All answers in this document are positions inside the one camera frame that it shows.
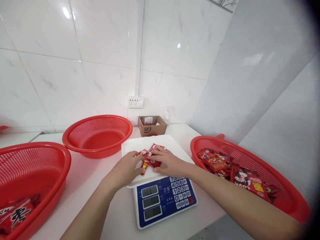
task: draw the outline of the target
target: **digital display screen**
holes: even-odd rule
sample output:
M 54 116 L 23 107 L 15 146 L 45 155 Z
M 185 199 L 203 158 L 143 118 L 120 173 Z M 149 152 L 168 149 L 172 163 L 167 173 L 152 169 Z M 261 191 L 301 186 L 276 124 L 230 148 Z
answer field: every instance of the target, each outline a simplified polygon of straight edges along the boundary
M 154 185 L 154 186 L 151 186 L 151 187 L 142 189 L 142 190 L 141 190 L 141 193 L 142 193 L 142 197 L 143 197 L 143 198 L 144 198 L 144 197 L 147 197 L 147 196 L 149 196 L 149 195 L 158 193 L 157 185 Z
M 156 195 L 156 196 L 151 197 L 151 198 L 146 198 L 146 199 L 144 199 L 142 201 L 143 208 L 150 207 L 152 205 L 158 204 L 159 202 L 160 202 L 159 195 Z
M 150 208 L 148 210 L 144 211 L 144 218 L 145 220 L 148 220 L 149 218 L 155 217 L 157 215 L 161 214 L 161 205 L 155 206 L 153 208 Z

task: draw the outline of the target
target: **hand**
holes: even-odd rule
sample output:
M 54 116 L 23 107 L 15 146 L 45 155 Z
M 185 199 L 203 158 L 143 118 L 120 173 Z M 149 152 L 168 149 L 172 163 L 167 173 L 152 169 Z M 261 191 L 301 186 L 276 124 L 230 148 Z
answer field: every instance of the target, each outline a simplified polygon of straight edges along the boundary
M 156 167 L 154 172 L 162 173 L 170 177 L 188 177 L 188 173 L 193 164 L 185 162 L 180 158 L 173 155 L 168 149 L 164 150 L 162 147 L 157 146 L 158 151 L 151 151 L 156 156 L 148 157 L 149 160 L 156 160 L 163 162 L 165 167 Z
M 117 162 L 103 181 L 115 191 L 129 185 L 136 176 L 146 171 L 144 168 L 135 169 L 139 161 L 144 161 L 142 155 L 139 155 L 137 151 L 128 152 Z

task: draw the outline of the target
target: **red colander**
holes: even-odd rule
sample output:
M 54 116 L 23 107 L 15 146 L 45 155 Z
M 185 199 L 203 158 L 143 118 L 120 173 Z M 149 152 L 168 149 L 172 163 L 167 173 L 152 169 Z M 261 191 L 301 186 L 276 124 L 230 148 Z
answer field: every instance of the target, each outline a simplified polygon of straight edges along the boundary
M 63 144 L 87 158 L 109 157 L 121 150 L 132 133 L 131 122 L 116 115 L 98 115 L 72 124 L 63 134 Z
M 222 137 L 220 135 L 218 137 L 195 137 L 190 143 L 190 148 L 194 163 L 206 171 L 207 168 L 201 163 L 196 154 L 204 148 L 229 155 L 234 158 L 234 163 L 257 172 L 265 181 L 265 185 L 273 184 L 281 190 L 275 194 L 276 200 L 273 205 L 297 221 L 301 223 L 307 222 L 310 208 L 300 192 L 277 170 L 256 155 L 238 145 L 225 141 L 223 135 Z
M 58 143 L 24 143 L 0 149 L 0 207 L 52 187 L 6 240 L 29 239 L 41 227 L 63 193 L 70 164 L 70 152 Z

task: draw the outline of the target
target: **wall socket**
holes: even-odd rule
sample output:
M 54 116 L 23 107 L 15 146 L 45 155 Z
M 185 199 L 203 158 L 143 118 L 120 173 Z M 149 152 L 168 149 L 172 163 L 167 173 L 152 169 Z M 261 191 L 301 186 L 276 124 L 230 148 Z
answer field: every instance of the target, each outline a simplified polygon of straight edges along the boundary
M 143 108 L 144 97 L 128 96 L 128 108 Z

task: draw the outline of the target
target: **white table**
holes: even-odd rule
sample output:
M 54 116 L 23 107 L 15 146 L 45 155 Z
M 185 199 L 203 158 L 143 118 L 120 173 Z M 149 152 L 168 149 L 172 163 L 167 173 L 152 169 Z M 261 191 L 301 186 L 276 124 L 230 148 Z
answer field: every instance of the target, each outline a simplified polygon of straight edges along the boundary
M 0 148 L 31 142 L 42 132 L 3 133 L 0 134 Z
M 200 134 L 186 124 L 168 126 L 171 135 L 183 150 L 191 156 L 190 142 Z M 62 144 L 62 133 L 38 136 L 35 141 L 51 141 Z M 138 138 L 138 127 L 133 128 L 130 138 Z M 99 160 L 87 159 L 71 152 L 72 162 L 62 197 L 48 220 L 32 237 L 32 240 L 59 239 L 72 220 L 87 202 L 102 178 L 121 158 L 121 151 Z M 138 230 L 133 203 L 133 190 L 122 188 L 110 203 L 101 239 L 114 240 L 185 240 L 217 221 L 226 213 L 200 187 L 193 184 L 198 205 L 183 211 L 142 231 Z

